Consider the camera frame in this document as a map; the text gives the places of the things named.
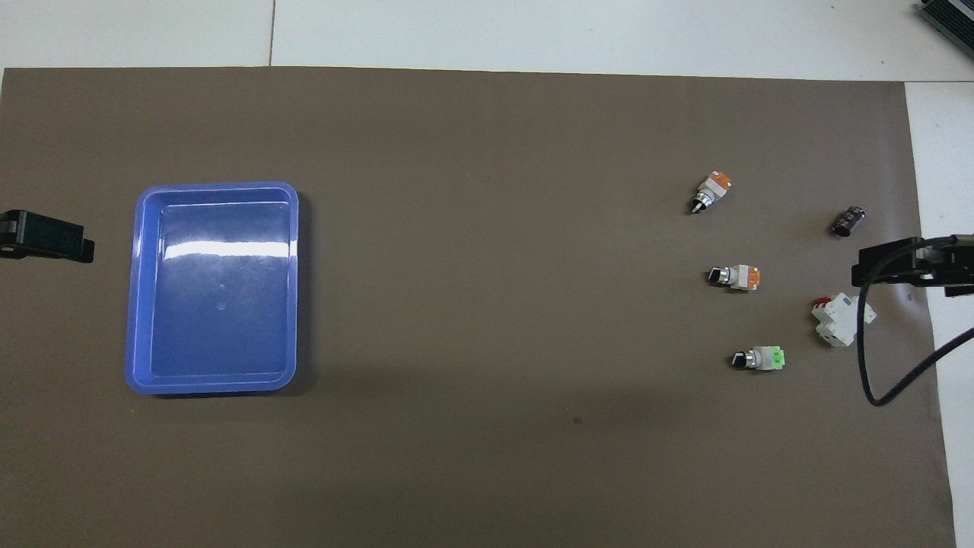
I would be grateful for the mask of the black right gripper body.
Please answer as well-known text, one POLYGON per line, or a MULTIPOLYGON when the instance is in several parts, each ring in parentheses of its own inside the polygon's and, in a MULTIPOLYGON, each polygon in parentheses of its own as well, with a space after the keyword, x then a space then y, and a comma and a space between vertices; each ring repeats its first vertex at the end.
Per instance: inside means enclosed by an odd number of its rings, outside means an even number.
POLYGON ((973 295, 973 235, 928 239, 928 287, 943 288, 947 298, 973 295))

